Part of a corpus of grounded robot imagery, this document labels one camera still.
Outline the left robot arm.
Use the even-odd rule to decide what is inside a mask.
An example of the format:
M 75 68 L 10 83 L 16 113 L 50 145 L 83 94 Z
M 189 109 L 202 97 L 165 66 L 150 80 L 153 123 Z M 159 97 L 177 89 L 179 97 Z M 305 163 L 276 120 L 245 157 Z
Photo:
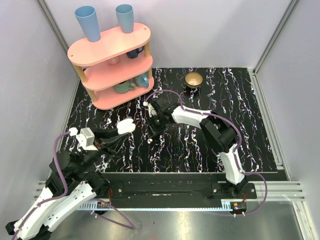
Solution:
M 53 144 L 51 174 L 39 197 L 19 220 L 5 228 L 14 240 L 48 240 L 62 221 L 87 201 L 108 197 L 113 190 L 100 172 L 89 169 L 101 156 L 116 155 L 123 142 L 135 130 L 133 123 L 120 122 L 112 129 L 70 128 Z M 74 136 L 82 153 L 57 150 L 64 136 Z

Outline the white oval case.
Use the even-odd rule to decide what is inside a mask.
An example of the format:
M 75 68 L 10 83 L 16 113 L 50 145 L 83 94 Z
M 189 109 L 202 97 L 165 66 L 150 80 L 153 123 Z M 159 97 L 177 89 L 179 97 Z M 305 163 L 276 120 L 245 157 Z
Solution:
M 130 117 L 121 120 L 117 125 L 117 133 L 123 135 L 126 133 L 132 133 L 136 129 L 136 124 L 134 120 Z

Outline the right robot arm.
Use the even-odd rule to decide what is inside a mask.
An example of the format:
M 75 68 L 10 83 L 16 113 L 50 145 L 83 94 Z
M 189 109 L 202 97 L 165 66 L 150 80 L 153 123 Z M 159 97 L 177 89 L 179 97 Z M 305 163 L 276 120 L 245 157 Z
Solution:
M 245 194 L 248 180 L 241 166 L 237 137 L 240 135 L 225 117 L 210 110 L 196 110 L 180 103 L 168 103 L 163 99 L 144 102 L 148 108 L 147 119 L 150 137 L 159 134 L 167 125 L 185 124 L 201 129 L 209 147 L 218 153 L 225 169 L 226 184 L 223 195 L 240 198 Z

